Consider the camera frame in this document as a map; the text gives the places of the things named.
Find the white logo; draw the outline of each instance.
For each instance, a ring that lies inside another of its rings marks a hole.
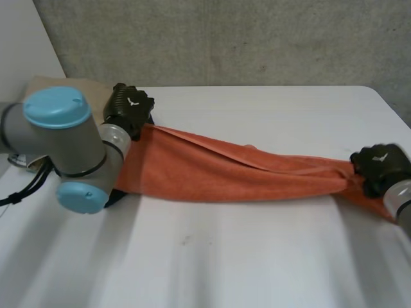
[[[136,106],[136,105],[140,105],[140,103],[134,103],[131,101],[130,98],[127,98],[128,102],[130,103],[130,106]]]
[[[388,153],[386,153],[384,156],[382,156],[382,157],[377,157],[377,156],[374,156],[373,158],[372,158],[372,160],[377,160],[377,161],[379,161],[379,162],[383,162],[386,158],[387,158],[387,156],[388,156]]]

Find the towel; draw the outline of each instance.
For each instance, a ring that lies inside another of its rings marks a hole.
[[[76,87],[92,108],[96,123],[112,87],[90,80],[37,76],[26,96],[55,85]],[[178,201],[228,202],[307,198],[339,194],[392,221],[381,199],[362,193],[363,179],[348,161],[276,155],[253,146],[146,124],[132,142],[115,188]]]

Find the gray robot arm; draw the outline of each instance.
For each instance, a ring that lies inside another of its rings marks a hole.
[[[153,104],[143,91],[119,83],[98,129],[80,91],[41,90],[24,103],[0,104],[0,153],[49,156],[61,176],[60,204],[96,213],[109,199],[131,140],[138,139]]]

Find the black band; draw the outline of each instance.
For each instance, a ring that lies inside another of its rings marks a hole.
[[[11,111],[11,109],[17,105],[18,103],[14,103],[11,105],[8,105],[4,110],[3,113],[1,114],[1,119],[0,119],[0,139],[1,142],[13,153],[18,153],[15,149],[12,148],[12,146],[10,145],[10,143],[7,140],[6,137],[6,129],[5,129],[5,123],[6,123],[6,116],[9,113],[9,111]]]
[[[105,154],[101,162],[99,162],[96,166],[94,166],[93,168],[89,170],[82,171],[79,173],[73,173],[73,174],[64,173],[64,172],[61,172],[61,170],[58,170],[58,173],[60,174],[60,176],[65,176],[66,178],[81,178],[83,176],[90,175],[91,173],[99,170],[104,165],[106,160],[107,160],[107,155]]]
[[[115,150],[120,154],[121,159],[124,161],[124,154],[123,154],[123,152],[118,148],[118,146],[116,146],[115,144],[113,144],[113,143],[111,143],[111,142],[109,142],[109,141],[106,141],[106,140],[103,140],[103,143],[106,144],[107,146],[115,149]]]
[[[396,219],[398,219],[399,215],[401,214],[401,212],[407,207],[407,205],[411,204],[411,199],[409,199],[407,202],[403,203],[397,210],[397,214],[396,214]]]

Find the black cable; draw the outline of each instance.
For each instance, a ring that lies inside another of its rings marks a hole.
[[[23,193],[29,190],[34,185],[34,183],[41,177],[41,175],[44,173],[44,170],[46,170],[46,167],[47,167],[47,162],[44,162],[41,165],[40,169],[37,171],[34,179],[23,190],[21,190],[20,193]]]
[[[8,205],[10,203],[16,204],[21,202],[22,199],[30,196],[31,194],[35,193],[43,186],[46,182],[48,175],[53,170],[53,163],[51,162],[50,158],[46,157],[43,165],[40,167],[39,171],[37,171],[36,176],[34,179],[21,191],[15,192],[9,197],[0,200],[0,207],[4,205]]]

